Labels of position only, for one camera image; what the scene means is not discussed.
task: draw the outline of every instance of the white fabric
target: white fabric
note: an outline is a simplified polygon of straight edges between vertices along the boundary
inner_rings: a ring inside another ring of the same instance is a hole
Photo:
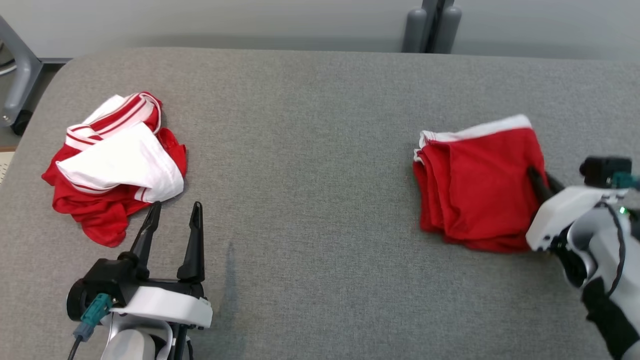
[[[100,105],[100,107],[97,108],[91,115],[89,115],[89,117],[87,117],[82,123],[91,124],[92,122],[96,121],[98,118],[103,117],[108,113],[113,113],[119,107],[124,105],[126,101],[127,101],[126,98],[120,95],[114,95],[110,97],[107,101],[102,103],[102,105]]]
[[[141,187],[136,200],[154,202],[170,199],[184,189],[178,166],[142,122],[56,164],[83,191],[100,193],[129,184]]]
[[[421,131],[419,146],[420,149],[413,150],[413,160],[422,163],[422,159],[418,156],[418,151],[423,147],[429,145],[429,141],[438,142],[457,142],[465,139],[481,138],[501,131],[514,130],[514,129],[530,129],[531,121],[525,115],[519,114],[512,117],[504,118],[501,120],[486,122],[484,124],[468,127],[457,133],[436,133],[434,131]]]

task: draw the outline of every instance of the black cable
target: black cable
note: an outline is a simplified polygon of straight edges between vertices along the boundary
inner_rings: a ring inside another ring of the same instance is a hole
[[[13,63],[15,63],[15,59],[11,59],[11,60],[9,60],[7,62],[4,62],[4,63],[0,64],[0,67],[5,67],[5,66],[11,65]]]
[[[193,360],[193,347],[191,346],[191,340],[187,340],[187,349],[189,350],[189,360]]]
[[[620,220],[618,220],[618,214],[616,210],[608,202],[605,202],[605,201],[599,202],[598,205],[604,205],[609,210],[609,213],[613,217],[613,222],[614,224],[616,224],[616,227],[618,228],[618,243],[620,243],[620,248],[618,250],[618,257],[620,258],[620,260],[618,260],[616,277],[615,279],[613,279],[613,282],[611,283],[611,289],[609,289],[609,291],[607,292],[607,297],[610,297],[611,294],[613,294],[613,292],[618,287],[618,283],[620,282],[620,278],[622,277],[622,270],[624,269],[624,266],[625,266],[625,257],[627,256],[627,248],[625,246],[625,237],[624,237],[624,234],[622,233],[622,225],[620,224]]]
[[[175,335],[175,358],[182,359],[182,353],[184,351],[184,343],[187,340],[187,326],[178,325],[178,333]]]
[[[80,336],[76,337],[76,341],[74,342],[74,346],[71,348],[71,351],[69,352],[69,357],[67,358],[67,360],[74,360],[74,357],[76,357],[76,351],[78,350],[78,346],[80,345],[80,342],[82,342],[82,338]]]

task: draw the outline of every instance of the teal connector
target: teal connector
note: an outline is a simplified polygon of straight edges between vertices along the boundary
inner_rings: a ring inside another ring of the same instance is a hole
[[[611,186],[615,189],[640,190],[640,179],[626,172],[615,172],[611,177]]]
[[[105,293],[98,294],[82,314],[82,317],[80,317],[81,323],[75,329],[74,337],[81,338],[83,342],[87,342],[93,335],[93,329],[100,323],[100,319],[109,313],[112,305],[109,295]]]

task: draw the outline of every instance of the gray table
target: gray table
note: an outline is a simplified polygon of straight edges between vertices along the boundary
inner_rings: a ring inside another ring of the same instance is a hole
[[[516,113],[548,169],[640,151],[640,66],[427,54],[129,49],[73,60],[42,97],[0,186],[0,358],[66,358],[71,284],[98,257],[40,179],[65,127],[148,90],[189,152],[149,267],[173,277],[193,201],[205,210],[212,329],[199,359],[604,359],[580,293],[543,254],[498,255],[419,231],[422,129]],[[98,359],[98,329],[79,359]]]

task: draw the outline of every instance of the chair wheel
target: chair wheel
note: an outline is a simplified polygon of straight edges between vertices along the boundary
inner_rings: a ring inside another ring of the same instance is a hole
[[[13,133],[18,136],[22,136],[22,134],[24,134],[24,131],[27,129],[27,125],[29,125],[29,120],[31,120],[32,115],[33,113],[29,110],[20,110],[17,119],[15,119],[15,121],[11,125],[11,130],[13,130]]]

